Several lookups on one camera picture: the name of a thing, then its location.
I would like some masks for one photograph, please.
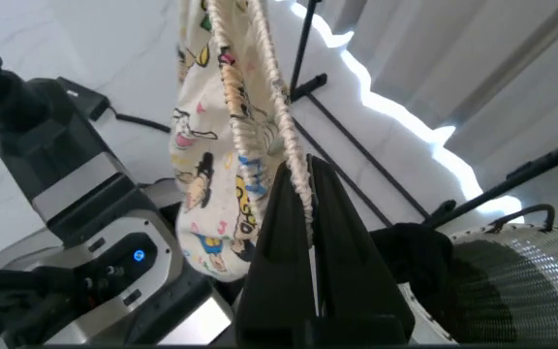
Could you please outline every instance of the cartoon print fabric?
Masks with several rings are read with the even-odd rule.
[[[241,166],[274,175],[283,161],[283,146],[273,122],[274,108],[249,28],[245,0],[231,3],[234,32],[231,48],[217,48],[205,0],[180,1],[180,42],[177,46],[180,82],[171,117],[170,154],[176,183],[186,193],[176,222],[176,234],[188,263],[221,281],[244,276],[253,258],[261,222],[250,203],[269,195],[263,183],[248,186]],[[220,67],[239,64],[239,115],[230,115]],[[231,117],[246,118],[257,129],[254,141],[264,151],[259,161],[238,156]]]

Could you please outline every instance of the cloth bag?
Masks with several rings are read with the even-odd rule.
[[[546,210],[542,226],[509,221]],[[416,319],[413,339],[434,343],[558,346],[558,226],[550,205],[527,207],[486,227],[451,234],[447,290],[423,306],[400,290]]]
[[[186,192],[183,254],[221,281],[244,276],[275,172],[292,171],[311,234],[311,188],[260,0],[180,0],[170,156]]]

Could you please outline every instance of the laundry basket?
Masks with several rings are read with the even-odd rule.
[[[543,226],[509,224],[545,210]],[[400,290],[416,317],[422,343],[558,344],[558,226],[554,208],[531,206],[487,227],[450,235],[453,258],[435,306]]]

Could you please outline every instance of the black cloth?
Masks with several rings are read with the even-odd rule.
[[[418,223],[398,223],[370,235],[395,282],[409,282],[419,301],[443,290],[453,252],[449,238]]]

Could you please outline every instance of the power adapter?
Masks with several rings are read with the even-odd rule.
[[[85,86],[62,77],[57,78],[56,81],[66,91],[78,112],[92,121],[98,120],[110,105],[107,96]]]

